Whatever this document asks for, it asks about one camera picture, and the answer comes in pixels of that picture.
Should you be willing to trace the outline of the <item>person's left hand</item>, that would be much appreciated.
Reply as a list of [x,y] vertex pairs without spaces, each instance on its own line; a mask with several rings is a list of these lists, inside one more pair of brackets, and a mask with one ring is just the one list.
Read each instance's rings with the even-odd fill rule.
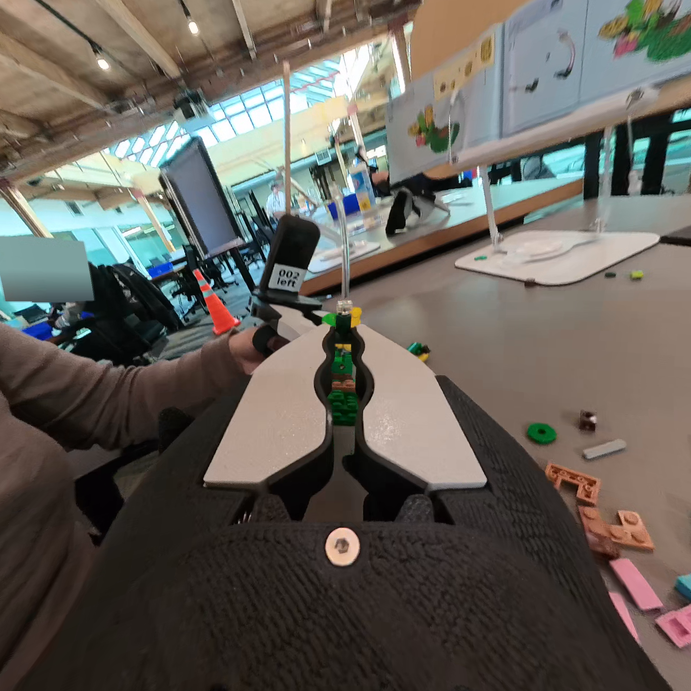
[[229,337],[229,351],[242,374],[253,374],[272,354],[270,340],[273,335],[269,325],[262,325],[244,329]]

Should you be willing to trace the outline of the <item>person's grey sweater torso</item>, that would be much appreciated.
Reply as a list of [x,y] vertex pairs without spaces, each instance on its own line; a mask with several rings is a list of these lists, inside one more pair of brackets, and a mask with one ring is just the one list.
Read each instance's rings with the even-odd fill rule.
[[95,557],[64,449],[1,398],[1,689],[64,625]]

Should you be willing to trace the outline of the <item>clear curved toy tube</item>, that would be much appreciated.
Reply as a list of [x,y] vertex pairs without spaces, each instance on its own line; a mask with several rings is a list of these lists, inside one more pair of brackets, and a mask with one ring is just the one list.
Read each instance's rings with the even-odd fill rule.
[[335,182],[330,184],[330,193],[335,204],[341,234],[341,299],[337,303],[337,314],[339,316],[350,316],[353,310],[353,302],[350,299],[350,244],[346,213],[343,205],[343,193]]

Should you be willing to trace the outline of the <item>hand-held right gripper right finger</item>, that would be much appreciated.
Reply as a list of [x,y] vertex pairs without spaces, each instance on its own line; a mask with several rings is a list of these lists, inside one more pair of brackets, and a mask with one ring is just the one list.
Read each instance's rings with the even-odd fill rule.
[[371,493],[483,488],[487,477],[433,371],[372,328],[353,335],[362,399],[348,472]]

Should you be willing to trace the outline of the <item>person's left forearm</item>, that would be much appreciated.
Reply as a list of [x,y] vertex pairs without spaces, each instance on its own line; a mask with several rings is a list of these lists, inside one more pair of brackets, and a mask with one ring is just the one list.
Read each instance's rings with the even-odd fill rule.
[[157,435],[160,414],[196,417],[244,375],[221,336],[175,361],[100,364],[1,326],[1,452],[37,453],[39,434],[67,448],[114,450]]

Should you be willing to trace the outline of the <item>orange traffic cone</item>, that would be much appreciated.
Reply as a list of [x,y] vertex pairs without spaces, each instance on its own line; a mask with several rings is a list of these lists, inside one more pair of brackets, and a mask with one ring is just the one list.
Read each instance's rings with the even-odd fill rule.
[[221,336],[237,329],[240,326],[240,320],[229,312],[220,297],[212,290],[203,273],[199,269],[194,269],[193,275],[203,295],[209,315],[212,317],[213,334]]

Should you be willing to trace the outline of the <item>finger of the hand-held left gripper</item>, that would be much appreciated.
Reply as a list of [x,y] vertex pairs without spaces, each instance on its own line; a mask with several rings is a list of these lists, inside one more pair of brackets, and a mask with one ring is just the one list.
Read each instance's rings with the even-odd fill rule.
[[283,339],[294,341],[296,338],[317,328],[323,323],[325,311],[313,310],[301,312],[287,306],[274,306],[274,311],[279,314],[274,325],[274,330]]

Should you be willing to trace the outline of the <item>cluster of pink toy bricks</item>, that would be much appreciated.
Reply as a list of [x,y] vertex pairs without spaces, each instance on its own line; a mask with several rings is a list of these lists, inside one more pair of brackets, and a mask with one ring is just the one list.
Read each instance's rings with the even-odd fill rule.
[[[638,609],[647,613],[662,611],[662,601],[631,560],[614,559],[609,562],[609,567]],[[654,623],[678,649],[690,646],[690,604],[660,613]]]

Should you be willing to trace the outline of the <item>ceiling projector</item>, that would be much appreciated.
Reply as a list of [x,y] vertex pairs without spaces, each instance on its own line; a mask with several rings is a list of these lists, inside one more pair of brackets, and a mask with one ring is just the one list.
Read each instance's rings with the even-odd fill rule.
[[209,119],[210,108],[203,92],[200,89],[179,92],[173,99],[173,116],[181,126]]

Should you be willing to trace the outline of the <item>black monitor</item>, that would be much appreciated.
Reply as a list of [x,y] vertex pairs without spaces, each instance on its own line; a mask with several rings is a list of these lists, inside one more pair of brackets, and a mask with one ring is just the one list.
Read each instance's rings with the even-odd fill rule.
[[160,167],[159,183],[201,258],[244,245],[237,219],[200,137],[190,138]]

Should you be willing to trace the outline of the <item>toy brick plant model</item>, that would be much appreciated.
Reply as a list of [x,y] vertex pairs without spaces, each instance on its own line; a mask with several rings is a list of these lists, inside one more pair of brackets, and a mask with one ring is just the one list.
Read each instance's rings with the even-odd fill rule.
[[359,407],[357,394],[357,369],[352,358],[352,343],[349,337],[352,329],[361,322],[361,309],[353,304],[352,328],[347,335],[338,334],[334,328],[335,312],[327,313],[323,323],[335,333],[336,341],[333,345],[333,362],[330,366],[331,391],[328,401],[331,405],[333,423],[335,426],[353,427],[355,425]]

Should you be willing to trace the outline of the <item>grey toy bar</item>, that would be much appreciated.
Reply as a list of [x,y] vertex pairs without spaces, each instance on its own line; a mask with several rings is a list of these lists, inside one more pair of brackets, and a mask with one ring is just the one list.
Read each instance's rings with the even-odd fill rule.
[[621,453],[627,449],[627,443],[623,439],[613,439],[595,446],[587,447],[582,452],[582,458],[593,461],[610,455]]

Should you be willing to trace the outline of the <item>tan notched toy plate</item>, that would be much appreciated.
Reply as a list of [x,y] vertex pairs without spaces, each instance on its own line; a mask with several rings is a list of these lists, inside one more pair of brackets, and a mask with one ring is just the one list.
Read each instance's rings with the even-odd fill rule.
[[557,490],[560,490],[563,485],[573,487],[575,498],[582,505],[598,506],[602,488],[602,481],[599,478],[554,463],[547,465],[545,475]]

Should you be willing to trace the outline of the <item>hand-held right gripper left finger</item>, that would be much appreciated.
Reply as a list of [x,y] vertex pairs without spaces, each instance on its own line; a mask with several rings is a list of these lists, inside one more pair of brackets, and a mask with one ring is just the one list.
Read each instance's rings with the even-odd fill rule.
[[333,423],[316,383],[329,333],[329,325],[319,325],[255,369],[204,474],[205,487],[266,489],[328,448]]

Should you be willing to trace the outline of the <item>neighbouring wooden-edged desk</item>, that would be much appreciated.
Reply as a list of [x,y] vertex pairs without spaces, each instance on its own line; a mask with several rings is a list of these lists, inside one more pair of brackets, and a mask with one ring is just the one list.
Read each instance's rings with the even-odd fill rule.
[[[498,226],[506,226],[582,193],[582,173],[491,186],[493,211]],[[442,198],[449,207],[448,213],[435,210],[424,221],[419,221],[414,216],[406,229],[391,237],[385,235],[382,226],[360,234],[365,241],[378,244],[379,248],[351,261],[351,281],[488,232],[482,187],[456,189],[444,194]]]

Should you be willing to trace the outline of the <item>white blue carton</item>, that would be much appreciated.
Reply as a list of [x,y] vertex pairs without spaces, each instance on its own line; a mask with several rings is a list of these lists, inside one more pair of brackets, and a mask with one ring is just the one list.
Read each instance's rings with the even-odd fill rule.
[[376,207],[376,195],[367,162],[354,162],[348,169],[348,179],[361,212],[373,210]]

